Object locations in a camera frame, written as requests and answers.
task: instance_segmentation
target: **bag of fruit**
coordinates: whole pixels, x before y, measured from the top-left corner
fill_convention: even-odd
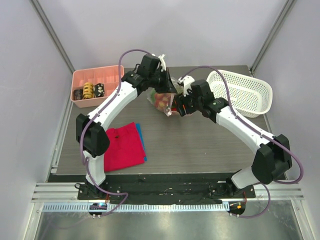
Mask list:
[[[175,78],[172,77],[171,81],[178,94],[184,91],[183,87],[178,85],[178,81]],[[179,115],[177,108],[173,103],[174,97],[174,93],[157,93],[154,88],[147,93],[147,99],[150,103],[167,116]]]

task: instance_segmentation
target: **white strip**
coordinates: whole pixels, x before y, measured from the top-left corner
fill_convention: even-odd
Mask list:
[[[48,202],[43,206],[43,212],[87,212],[92,202]],[[116,204],[108,204],[107,211],[113,209]],[[141,213],[141,212],[216,212],[228,211],[229,203],[206,204],[206,205],[132,205],[123,204],[115,210],[118,213]],[[102,210],[90,210],[90,212],[103,212]]]

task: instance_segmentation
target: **white plastic basket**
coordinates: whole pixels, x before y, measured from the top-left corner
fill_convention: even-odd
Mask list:
[[[227,82],[231,104],[239,113],[249,118],[256,118],[270,110],[273,92],[268,83],[230,71],[219,71]],[[227,100],[226,87],[217,72],[211,72],[206,81],[215,98]]]

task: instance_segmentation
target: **red cloth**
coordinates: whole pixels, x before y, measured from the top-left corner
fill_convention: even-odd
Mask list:
[[[106,131],[110,146],[104,153],[104,171],[110,172],[145,162],[146,153],[134,122]]]

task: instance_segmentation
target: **basket rim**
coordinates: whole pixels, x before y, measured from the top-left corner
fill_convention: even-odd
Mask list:
[[[244,112],[248,112],[250,114],[258,114],[258,115],[262,115],[262,114],[266,114],[270,108],[271,108],[271,105],[272,105],[272,101],[273,101],[273,89],[272,87],[270,86],[269,83],[267,83],[266,81],[263,81],[261,79],[258,79],[258,78],[255,78],[255,77],[251,77],[251,76],[246,76],[246,75],[243,75],[243,74],[240,74],[240,73],[236,73],[236,72],[232,72],[232,71],[227,71],[227,70],[222,70],[222,69],[218,69],[218,71],[222,74],[232,74],[232,75],[236,75],[236,76],[239,76],[239,77],[245,77],[246,79],[250,79],[250,80],[253,80],[255,82],[260,82],[262,83],[263,85],[265,85],[269,92],[270,92],[270,95],[269,95],[269,102],[268,102],[268,105],[266,107],[266,109],[264,111],[250,111],[250,110],[246,110],[246,109],[242,109],[240,107],[235,107],[235,106],[232,106],[234,107],[235,109],[240,109],[241,111],[244,111]],[[206,81],[209,82],[209,79],[213,76],[213,75],[218,75],[218,73],[216,71],[212,71],[209,73],[208,77],[206,78]]]

